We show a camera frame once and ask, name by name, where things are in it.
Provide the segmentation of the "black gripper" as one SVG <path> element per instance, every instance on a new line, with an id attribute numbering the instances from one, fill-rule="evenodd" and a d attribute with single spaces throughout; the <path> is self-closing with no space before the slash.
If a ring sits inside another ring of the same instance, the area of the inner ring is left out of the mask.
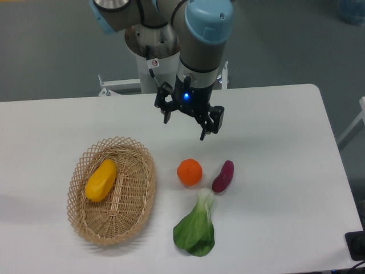
<path id="1" fill-rule="evenodd" d="M 177 109 L 189 116 L 195 117 L 202 131 L 200 140 L 206 135 L 217 134 L 222 126 L 225 108 L 223 106 L 211 106 L 210 96 L 213 85 L 198 88 L 187 87 L 185 81 L 177 76 L 175 90 L 168 82 L 164 82 L 157 89 L 155 107 L 164 115 L 164 124 L 171 118 L 171 113 Z"/>

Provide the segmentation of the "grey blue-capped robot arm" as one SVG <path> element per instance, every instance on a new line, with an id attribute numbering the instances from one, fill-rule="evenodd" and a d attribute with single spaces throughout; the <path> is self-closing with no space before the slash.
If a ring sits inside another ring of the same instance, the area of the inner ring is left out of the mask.
<path id="1" fill-rule="evenodd" d="M 231 1 L 91 1 L 106 33 L 124 31 L 139 63 L 143 93 L 167 122 L 180 111 L 195 118 L 202 134 L 219 132 L 222 106 L 210 96 L 233 26 Z"/>

